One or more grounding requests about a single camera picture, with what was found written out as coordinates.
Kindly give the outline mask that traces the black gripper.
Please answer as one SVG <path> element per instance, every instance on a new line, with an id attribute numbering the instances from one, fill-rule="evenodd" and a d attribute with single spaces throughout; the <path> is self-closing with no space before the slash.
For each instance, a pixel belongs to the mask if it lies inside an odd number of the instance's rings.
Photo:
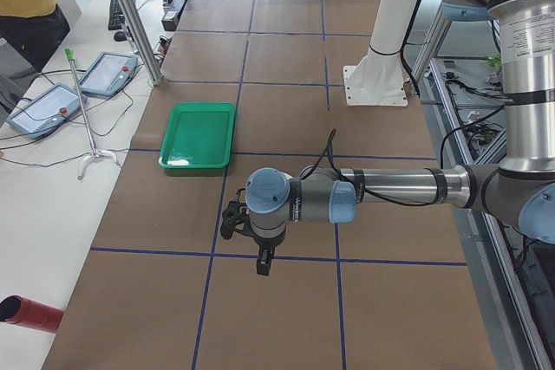
<path id="1" fill-rule="evenodd" d="M 280 245 L 280 236 L 261 237 L 255 235 L 253 239 L 258 245 L 256 272 L 258 275 L 268 276 L 271 272 L 271 260 L 274 257 L 275 249 Z"/>

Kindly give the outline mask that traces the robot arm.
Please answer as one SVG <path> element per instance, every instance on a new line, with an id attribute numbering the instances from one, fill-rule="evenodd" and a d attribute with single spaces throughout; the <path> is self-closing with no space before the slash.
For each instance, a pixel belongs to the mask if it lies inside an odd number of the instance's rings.
<path id="1" fill-rule="evenodd" d="M 482 211 L 544 243 L 554 241 L 554 0 L 444 0 L 455 19 L 499 22 L 506 156 L 450 169 L 360 170 L 313 166 L 293 178 L 274 168 L 246 182 L 244 233 L 268 275 L 289 222 L 350 222 L 373 200 L 451 204 Z"/>

